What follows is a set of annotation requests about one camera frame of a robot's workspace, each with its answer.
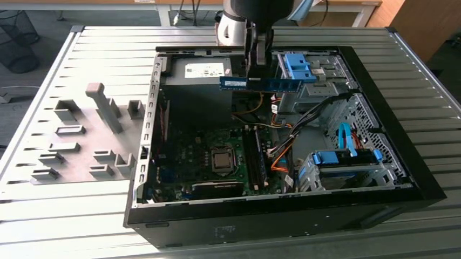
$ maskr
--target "aluminum workbench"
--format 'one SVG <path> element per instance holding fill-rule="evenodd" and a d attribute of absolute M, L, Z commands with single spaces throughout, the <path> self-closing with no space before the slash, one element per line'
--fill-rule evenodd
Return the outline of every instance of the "aluminum workbench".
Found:
<path fill-rule="evenodd" d="M 75 28 L 0 161 L 1 258 L 461 258 L 460 104 L 386 29 L 277 28 L 274 41 L 354 47 L 448 199 L 368 230 L 158 251 L 123 227 L 128 180 L 29 183 L 51 138 L 40 129 L 60 123 L 51 103 L 84 92 L 91 81 L 106 84 L 118 102 L 146 100 L 155 47 L 215 45 L 215 30 Z"/>

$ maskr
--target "black cable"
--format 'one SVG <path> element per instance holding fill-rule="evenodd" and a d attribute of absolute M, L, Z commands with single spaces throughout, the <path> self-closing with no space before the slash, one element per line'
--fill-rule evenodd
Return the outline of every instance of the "black cable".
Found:
<path fill-rule="evenodd" d="M 258 123 L 258 122 L 251 122 L 246 119 L 243 119 L 243 117 L 238 114 L 233 114 L 234 117 L 239 118 L 239 120 L 243 122 L 243 123 L 247 123 L 247 124 L 254 124 L 254 123 Z"/>
<path fill-rule="evenodd" d="M 197 13 L 199 11 L 201 2 L 202 2 L 202 0 L 199 0 L 198 3 L 197 3 L 193 26 L 197 26 Z"/>
<path fill-rule="evenodd" d="M 186 15 L 182 14 L 183 12 L 179 13 L 179 15 L 183 17 L 182 20 L 193 20 L 193 18 L 190 18 L 190 17 L 187 17 Z"/>
<path fill-rule="evenodd" d="M 246 103 L 246 110 L 247 111 L 251 110 L 249 103 Z M 257 122 L 262 123 L 262 120 L 259 119 L 258 115 L 254 112 L 249 113 L 247 115 L 251 115 L 254 117 L 254 119 L 257 120 Z"/>
<path fill-rule="evenodd" d="M 203 21 L 205 21 L 205 19 L 207 18 L 209 13 L 210 13 L 210 11 L 207 11 L 207 13 L 205 14 L 203 19 L 202 19 L 202 22 L 203 22 Z"/>
<path fill-rule="evenodd" d="M 294 162 L 293 162 L 293 147 L 290 147 L 290 149 L 287 150 L 286 154 L 285 154 L 285 159 L 287 161 L 287 169 L 289 169 L 289 176 L 293 179 L 293 187 L 291 187 L 291 192 L 295 193 L 297 192 L 297 173 L 294 171 Z"/>
<path fill-rule="evenodd" d="M 184 5 L 184 0 L 180 1 L 180 6 L 179 6 L 179 10 L 178 10 L 178 14 L 182 15 L 180 11 L 182 11 L 182 6 Z"/>
<path fill-rule="evenodd" d="M 325 19 L 326 19 L 326 16 L 327 16 L 327 14 L 329 14 L 329 5 L 330 5 L 329 0 L 326 0 L 326 1 L 325 1 L 325 6 L 326 6 L 326 8 L 325 8 L 325 13 L 323 13 L 323 18 L 322 18 L 322 20 L 321 20 L 318 23 L 310 25 L 310 27 L 313 27 L 313 26 L 315 26 L 315 25 L 322 26 L 322 24 L 323 24 L 323 22 L 325 22 Z"/>
<path fill-rule="evenodd" d="M 195 0 L 193 0 L 193 13 L 194 13 L 194 17 L 195 17 Z"/>

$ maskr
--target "floor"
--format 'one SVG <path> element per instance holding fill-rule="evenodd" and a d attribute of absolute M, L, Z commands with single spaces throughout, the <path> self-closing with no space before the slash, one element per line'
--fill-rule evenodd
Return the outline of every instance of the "floor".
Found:
<path fill-rule="evenodd" d="M 56 21 L 56 14 L 52 11 L 28 11 L 31 21 L 35 25 L 42 39 L 34 44 L 32 49 L 39 56 L 40 67 L 27 74 L 12 74 L 0 66 L 0 87 L 5 86 L 40 86 L 47 76 L 62 44 L 66 41 L 72 25 L 91 26 L 159 26 L 159 16 L 154 11 L 66 11 L 66 21 Z M 213 26 L 214 12 L 201 11 L 198 13 L 199 26 Z M 281 21 L 278 26 L 294 26 L 289 21 Z M 179 20 L 178 26 L 191 26 L 191 19 Z M 453 95 L 461 100 L 461 49 L 444 45 L 429 62 L 429 67 L 442 70 L 440 80 Z M 20 121 L 24 117 L 28 106 L 32 102 L 36 89 L 29 87 L 8 89 L 13 99 L 9 104 L 0 104 L 0 145 L 7 145 Z"/>

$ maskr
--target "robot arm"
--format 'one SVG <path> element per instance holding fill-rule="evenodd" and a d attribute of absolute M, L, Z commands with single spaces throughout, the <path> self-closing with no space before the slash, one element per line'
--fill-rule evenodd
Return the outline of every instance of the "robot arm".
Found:
<path fill-rule="evenodd" d="M 294 0 L 225 0 L 218 40 L 226 45 L 245 45 L 249 78 L 266 77 L 271 63 L 273 25 L 290 14 L 293 3 Z"/>

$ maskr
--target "sticker label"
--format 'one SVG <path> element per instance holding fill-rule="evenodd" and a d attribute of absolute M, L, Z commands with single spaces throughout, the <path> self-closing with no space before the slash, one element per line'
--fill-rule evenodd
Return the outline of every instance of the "sticker label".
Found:
<path fill-rule="evenodd" d="M 293 178 L 289 175 L 285 176 L 285 181 L 287 182 L 289 186 L 293 187 Z"/>
<path fill-rule="evenodd" d="M 197 63 L 186 65 L 186 78 L 221 77 L 225 75 L 223 63 Z"/>
<path fill-rule="evenodd" d="M 235 237 L 237 226 L 215 227 L 215 238 L 229 238 Z"/>
<path fill-rule="evenodd" d="M 246 86 L 245 81 L 225 81 L 225 86 Z"/>
<path fill-rule="evenodd" d="M 325 74 L 325 71 L 323 71 L 323 69 L 313 69 L 311 73 L 313 74 Z"/>
<path fill-rule="evenodd" d="M 277 114 L 278 111 L 279 111 L 279 107 L 275 104 L 273 104 L 271 105 L 271 110 L 273 110 L 273 113 Z"/>

